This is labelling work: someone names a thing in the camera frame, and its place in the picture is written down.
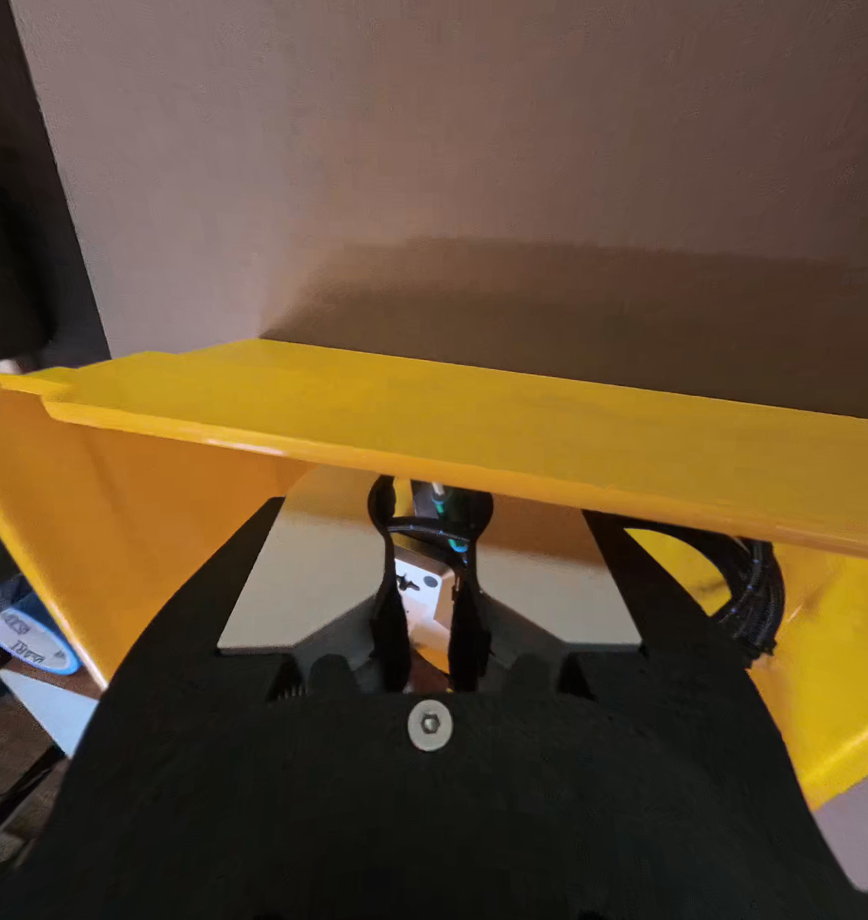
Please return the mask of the grey desk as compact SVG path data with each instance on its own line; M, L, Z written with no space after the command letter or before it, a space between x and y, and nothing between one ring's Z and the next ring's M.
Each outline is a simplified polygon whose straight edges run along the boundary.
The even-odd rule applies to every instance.
M868 2L12 7L113 360L264 339L868 420ZM443 531L508 496L445 485ZM812 807L755 679L811 547L558 505L691 600L703 542L743 554L716 625L767 646ZM767 558L762 640L727 601Z

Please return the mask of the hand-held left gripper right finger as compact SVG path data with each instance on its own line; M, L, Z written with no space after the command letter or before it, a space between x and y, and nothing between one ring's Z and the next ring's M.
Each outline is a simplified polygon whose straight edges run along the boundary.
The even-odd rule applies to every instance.
M579 509L477 496L451 621L451 684L497 689L523 656L559 676L570 654L631 653L642 638Z

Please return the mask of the blue and white tape roll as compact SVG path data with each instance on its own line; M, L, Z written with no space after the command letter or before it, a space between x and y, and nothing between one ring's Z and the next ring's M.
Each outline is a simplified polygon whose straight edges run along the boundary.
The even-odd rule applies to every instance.
M0 648L45 673L69 676L82 667L36 592L27 592L0 613Z

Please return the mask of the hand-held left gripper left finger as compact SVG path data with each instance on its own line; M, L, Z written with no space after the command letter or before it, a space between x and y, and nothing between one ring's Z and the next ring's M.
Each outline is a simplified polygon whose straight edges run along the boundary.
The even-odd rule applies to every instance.
M218 641L225 654L290 654L303 677L343 657L372 691L411 671L396 587L394 478L304 475L288 490Z

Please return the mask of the yellow plastic bin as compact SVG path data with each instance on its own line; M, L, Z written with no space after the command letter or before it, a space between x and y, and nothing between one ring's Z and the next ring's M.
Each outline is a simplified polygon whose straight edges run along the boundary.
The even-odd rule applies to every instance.
M309 463L811 547L755 679L813 807L868 776L866 419L264 339L0 374L0 538L101 685Z

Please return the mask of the silver HDMI splitter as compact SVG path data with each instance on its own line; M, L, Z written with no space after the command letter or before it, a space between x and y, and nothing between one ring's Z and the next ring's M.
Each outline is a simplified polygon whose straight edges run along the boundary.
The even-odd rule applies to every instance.
M411 643L419 651L446 656L456 586L454 569L436 551L395 545L394 570Z

